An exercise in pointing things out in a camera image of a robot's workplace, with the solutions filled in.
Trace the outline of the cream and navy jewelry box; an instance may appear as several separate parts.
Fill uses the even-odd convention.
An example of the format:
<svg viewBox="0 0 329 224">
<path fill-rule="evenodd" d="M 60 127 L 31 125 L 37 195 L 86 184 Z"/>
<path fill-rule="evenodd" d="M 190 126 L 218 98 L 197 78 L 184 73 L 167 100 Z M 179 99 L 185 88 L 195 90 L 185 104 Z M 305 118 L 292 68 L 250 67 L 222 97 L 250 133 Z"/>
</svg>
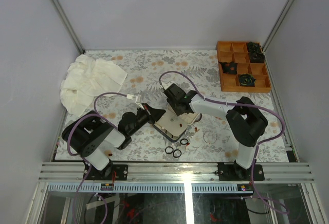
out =
<svg viewBox="0 0 329 224">
<path fill-rule="evenodd" d="M 169 141 L 176 142 L 198 118 L 198 113 L 177 116 L 172 107 L 168 104 L 166 113 L 153 126 Z"/>
</svg>

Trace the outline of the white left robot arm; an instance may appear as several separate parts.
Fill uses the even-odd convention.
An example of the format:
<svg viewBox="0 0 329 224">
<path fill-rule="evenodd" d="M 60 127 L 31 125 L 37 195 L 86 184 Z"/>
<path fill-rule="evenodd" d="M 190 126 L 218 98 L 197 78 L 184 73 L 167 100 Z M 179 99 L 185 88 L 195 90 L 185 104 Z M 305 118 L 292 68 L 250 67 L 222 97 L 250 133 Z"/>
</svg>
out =
<svg viewBox="0 0 329 224">
<path fill-rule="evenodd" d="M 95 111 L 90 111 L 61 134 L 62 139 L 81 158 L 87 160 L 101 180 L 112 176 L 111 160 L 100 150 L 100 145 L 109 143 L 122 150 L 131 142 L 131 136 L 147 123 L 155 124 L 166 113 L 164 109 L 156 109 L 143 103 L 137 112 L 125 112 L 117 127 L 105 121 Z"/>
</svg>

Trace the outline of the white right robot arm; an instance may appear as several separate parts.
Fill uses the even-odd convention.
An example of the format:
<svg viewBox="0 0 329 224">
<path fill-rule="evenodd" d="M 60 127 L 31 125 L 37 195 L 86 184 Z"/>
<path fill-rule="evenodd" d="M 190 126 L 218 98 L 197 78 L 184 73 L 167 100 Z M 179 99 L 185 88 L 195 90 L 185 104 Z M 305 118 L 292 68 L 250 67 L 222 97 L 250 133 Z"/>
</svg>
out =
<svg viewBox="0 0 329 224">
<path fill-rule="evenodd" d="M 240 98 L 236 103 L 219 99 L 209 99 L 197 91 L 185 92 L 176 84 L 164 87 L 167 102 L 177 116 L 183 114 L 202 114 L 226 119 L 230 129 L 239 143 L 235 176 L 246 180 L 253 173 L 251 167 L 257 140 L 264 134 L 268 121 L 247 97 Z"/>
</svg>

